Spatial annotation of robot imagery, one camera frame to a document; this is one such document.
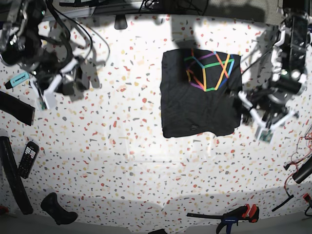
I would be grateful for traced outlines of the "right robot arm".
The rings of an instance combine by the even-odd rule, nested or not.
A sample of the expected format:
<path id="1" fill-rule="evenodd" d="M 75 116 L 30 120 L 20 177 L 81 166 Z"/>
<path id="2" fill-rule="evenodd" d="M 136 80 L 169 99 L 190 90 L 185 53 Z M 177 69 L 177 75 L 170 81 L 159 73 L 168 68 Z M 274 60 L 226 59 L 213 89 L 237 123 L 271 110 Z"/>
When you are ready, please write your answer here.
<path id="1" fill-rule="evenodd" d="M 75 56 L 70 45 L 70 30 L 60 19 L 51 0 L 2 0 L 7 11 L 0 31 L 0 59 L 6 66 L 19 65 L 34 77 L 35 88 L 43 94 L 60 76 L 55 92 L 71 96 L 75 90 L 89 89 L 83 78 L 82 56 Z M 58 39 L 39 34 L 39 24 L 50 11 L 61 32 Z"/>

